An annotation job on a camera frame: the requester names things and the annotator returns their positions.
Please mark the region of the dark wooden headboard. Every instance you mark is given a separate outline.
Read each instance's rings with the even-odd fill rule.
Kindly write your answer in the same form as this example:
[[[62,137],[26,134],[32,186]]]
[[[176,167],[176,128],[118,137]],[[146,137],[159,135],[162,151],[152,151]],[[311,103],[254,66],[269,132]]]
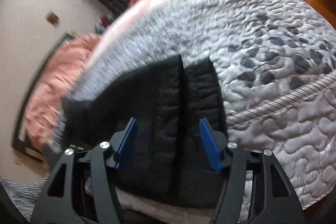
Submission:
[[[44,103],[41,104],[41,102],[38,101],[38,89],[41,85],[41,80],[43,79],[43,75],[45,73],[47,65],[56,54],[56,52],[59,50],[59,48],[63,44],[72,42],[72,40],[76,39],[77,37],[78,35],[76,34],[76,32],[67,32],[62,34],[59,40],[51,48],[49,53],[47,53],[46,57],[42,60],[37,71],[33,75],[33,79],[29,85],[26,95],[21,103],[21,107],[18,111],[11,146],[13,147],[15,152],[21,153],[22,155],[25,155],[33,159],[34,161],[44,161],[43,153],[35,148],[31,143],[31,134],[29,129],[29,122],[33,121],[33,115],[37,113],[38,107],[40,107],[40,105],[43,107],[44,105]]]

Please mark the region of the pink blanket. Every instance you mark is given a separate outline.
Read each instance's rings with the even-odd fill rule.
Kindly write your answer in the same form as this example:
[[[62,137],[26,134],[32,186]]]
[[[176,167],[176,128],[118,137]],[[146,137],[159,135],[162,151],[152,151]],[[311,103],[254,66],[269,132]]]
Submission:
[[[125,15],[111,24],[104,34],[88,34],[63,44],[45,69],[38,89],[40,105],[29,122],[30,139],[35,148],[51,144],[53,130],[60,114],[61,100],[79,76],[117,37],[148,9],[147,0],[130,0]]]

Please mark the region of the black pants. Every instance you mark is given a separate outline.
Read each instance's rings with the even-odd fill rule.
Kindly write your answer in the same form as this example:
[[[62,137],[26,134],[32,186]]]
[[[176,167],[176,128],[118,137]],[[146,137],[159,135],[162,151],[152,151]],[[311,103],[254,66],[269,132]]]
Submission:
[[[225,132],[218,77],[209,59],[184,67],[180,56],[120,76],[95,100],[63,100],[62,146],[92,149],[123,130],[130,118],[138,133],[117,186],[136,196],[191,208],[213,208],[223,180],[207,159],[199,135],[206,118]]]

